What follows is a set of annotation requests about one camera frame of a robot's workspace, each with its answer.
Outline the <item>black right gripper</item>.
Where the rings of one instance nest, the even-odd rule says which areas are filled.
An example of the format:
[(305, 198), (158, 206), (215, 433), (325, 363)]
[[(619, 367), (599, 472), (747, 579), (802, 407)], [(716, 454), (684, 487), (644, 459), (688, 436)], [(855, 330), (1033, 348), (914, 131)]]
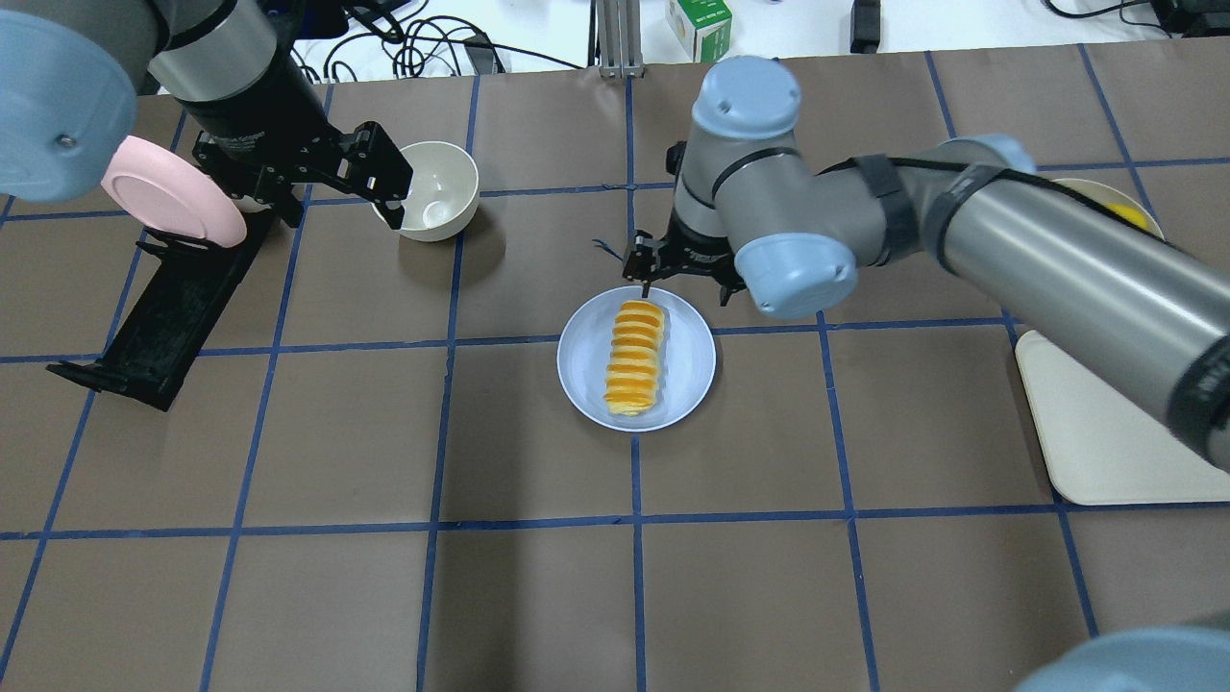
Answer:
[(707, 277), (720, 285), (720, 306), (728, 307), (733, 295), (747, 289), (736, 270), (736, 254), (728, 238), (669, 229), (661, 237), (637, 229), (629, 241), (621, 277), (641, 285), (641, 301), (649, 301), (653, 281), (676, 275)]

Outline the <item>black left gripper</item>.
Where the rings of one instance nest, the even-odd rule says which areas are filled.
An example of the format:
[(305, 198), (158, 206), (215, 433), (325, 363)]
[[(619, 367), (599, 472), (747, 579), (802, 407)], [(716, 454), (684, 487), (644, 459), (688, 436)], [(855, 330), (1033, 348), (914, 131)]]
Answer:
[(374, 120), (351, 133), (327, 127), (304, 143), (276, 146), (263, 141), (250, 152), (229, 152), (220, 136), (202, 132), (192, 157), (234, 202), (250, 198), (289, 225), (303, 222), (304, 215), (304, 203), (293, 187), (326, 186), (371, 203), (391, 231), (403, 227), (403, 202), (411, 192), (413, 168), (400, 159), (399, 145)]

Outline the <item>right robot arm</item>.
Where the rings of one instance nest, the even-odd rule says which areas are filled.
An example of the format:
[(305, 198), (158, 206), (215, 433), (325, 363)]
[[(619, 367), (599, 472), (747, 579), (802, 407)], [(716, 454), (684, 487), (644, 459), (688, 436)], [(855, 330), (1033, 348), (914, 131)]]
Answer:
[(813, 172), (800, 104), (781, 61), (716, 61), (667, 155), (667, 232), (633, 234), (625, 279), (708, 277), (722, 301), (747, 290), (770, 318), (796, 320), (845, 301), (862, 267), (926, 253), (1228, 468), (1226, 272), (1043, 179), (1014, 136)]

